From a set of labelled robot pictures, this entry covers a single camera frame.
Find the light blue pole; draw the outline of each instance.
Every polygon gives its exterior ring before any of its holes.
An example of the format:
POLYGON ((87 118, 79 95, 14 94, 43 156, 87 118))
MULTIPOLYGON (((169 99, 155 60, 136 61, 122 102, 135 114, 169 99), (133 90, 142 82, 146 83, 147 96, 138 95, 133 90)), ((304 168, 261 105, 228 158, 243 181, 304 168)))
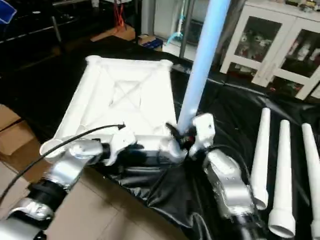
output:
POLYGON ((210 0, 177 124, 184 133, 196 115, 231 0, 210 0))

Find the cardboard box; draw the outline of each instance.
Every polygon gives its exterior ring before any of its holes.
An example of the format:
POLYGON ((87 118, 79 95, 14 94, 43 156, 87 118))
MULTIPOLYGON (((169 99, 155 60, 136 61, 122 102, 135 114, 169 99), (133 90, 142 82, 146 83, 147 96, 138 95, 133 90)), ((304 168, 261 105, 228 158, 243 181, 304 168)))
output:
POLYGON ((131 41, 135 39, 136 33, 135 29, 129 25, 126 25, 125 27, 114 27, 103 33, 100 33, 97 36, 92 37, 91 41, 96 42, 112 35, 124 40, 131 41))
MULTIPOLYGON (((0 105, 0 160, 20 172, 39 155, 40 143, 25 121, 16 124, 20 117, 0 105)), ((24 175, 28 182, 39 180, 50 166, 45 160, 37 163, 24 175)))

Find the red object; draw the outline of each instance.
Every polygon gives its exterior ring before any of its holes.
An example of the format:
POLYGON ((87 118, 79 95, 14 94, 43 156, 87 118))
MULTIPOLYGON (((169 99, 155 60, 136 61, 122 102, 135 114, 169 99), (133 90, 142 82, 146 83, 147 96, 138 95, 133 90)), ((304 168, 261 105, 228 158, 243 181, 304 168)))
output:
POLYGON ((124 27, 125 26, 125 21, 122 17, 124 13, 124 5, 123 3, 120 4, 117 3, 117 0, 114 0, 113 3, 113 13, 114 13, 114 22, 115 22, 115 27, 124 27))

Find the black plastic sheet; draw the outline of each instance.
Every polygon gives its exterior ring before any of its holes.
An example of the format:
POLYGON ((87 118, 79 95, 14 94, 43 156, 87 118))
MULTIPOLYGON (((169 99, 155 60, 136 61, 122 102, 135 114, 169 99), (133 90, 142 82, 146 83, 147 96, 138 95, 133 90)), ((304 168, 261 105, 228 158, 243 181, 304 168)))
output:
MULTIPOLYGON (((107 58, 160 60, 191 67, 191 63, 167 53, 109 37, 88 43, 67 55, 56 57, 1 79, 0 103, 26 119, 42 140, 51 138, 57 129, 85 69, 84 58, 100 55, 107 58)), ((172 94, 178 117, 189 76, 173 70, 172 94)), ((252 167, 258 128, 263 107, 271 109, 267 191, 268 208, 260 211, 265 224, 273 206, 280 121, 290 121, 292 156, 294 239, 311 239, 312 209, 302 136, 302 123, 310 123, 317 145, 320 139, 320 106, 273 95, 264 88, 240 79, 212 73, 206 83, 199 113, 212 113, 215 121, 215 144, 237 149, 249 170, 252 167)), ((113 167, 95 167, 133 196, 181 228, 190 240, 225 239, 225 229, 217 211, 214 194, 201 165, 186 161, 173 165, 124 158, 113 167)), ((268 233, 267 239, 280 239, 268 233)))

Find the black wire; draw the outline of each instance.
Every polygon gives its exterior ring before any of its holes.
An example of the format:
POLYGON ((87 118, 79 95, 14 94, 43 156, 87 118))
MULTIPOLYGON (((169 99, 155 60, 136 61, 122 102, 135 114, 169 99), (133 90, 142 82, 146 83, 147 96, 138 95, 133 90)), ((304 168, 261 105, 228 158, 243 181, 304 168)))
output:
POLYGON ((228 149, 228 150, 231 150, 237 157, 238 159, 240 160, 241 162, 241 165, 242 165, 242 170, 244 170, 244 173, 245 173, 245 177, 247 178, 247 183, 249 185, 249 193, 250 193, 250 196, 252 198, 252 202, 253 202, 253 210, 254 210, 254 213, 256 215, 256 217, 258 218, 258 222, 255 222, 258 226, 260 226, 264 232, 264 234, 267 234, 268 231, 266 229, 266 226, 265 226, 265 223, 264 221, 261 219, 260 217, 260 214, 259 214, 259 211, 258 211, 258 208, 257 208, 257 201, 256 201, 256 198, 254 196, 254 193, 253 193, 253 188, 252 188, 252 184, 251 184, 251 181, 250 181, 250 174, 249 174, 249 169, 248 169, 248 166, 244 160, 244 158, 242 157, 241 153, 239 151, 237 151, 235 148, 229 146, 229 145, 225 145, 225 144, 216 144, 216 145, 212 145, 210 147, 207 148, 207 150, 209 152, 215 150, 215 149, 228 149))
POLYGON ((101 129, 107 129, 107 128, 112 128, 112 127, 118 127, 118 129, 122 129, 125 127, 124 124, 113 124, 113 125, 105 125, 105 126, 100 126, 100 127, 96 127, 94 129, 85 131, 79 135, 76 135, 62 143, 60 143, 59 145, 51 148, 49 151, 47 151, 46 153, 44 153, 41 157, 39 157, 37 160, 33 161, 32 163, 30 163, 24 170, 20 171, 13 179, 12 181, 8 184, 8 186, 6 187, 6 189, 3 191, 1 197, 0 197, 0 206, 2 204, 2 202, 4 201, 6 195, 8 194, 9 190, 13 187, 13 185, 16 183, 16 181, 22 176, 24 175, 29 169, 31 169, 34 165, 36 165, 38 162, 40 162, 42 159, 44 159, 46 156, 48 156, 49 154, 51 154, 52 152, 54 152, 55 150, 61 148, 62 146, 77 140, 85 135, 88 135, 90 133, 93 133, 95 131, 101 130, 101 129))

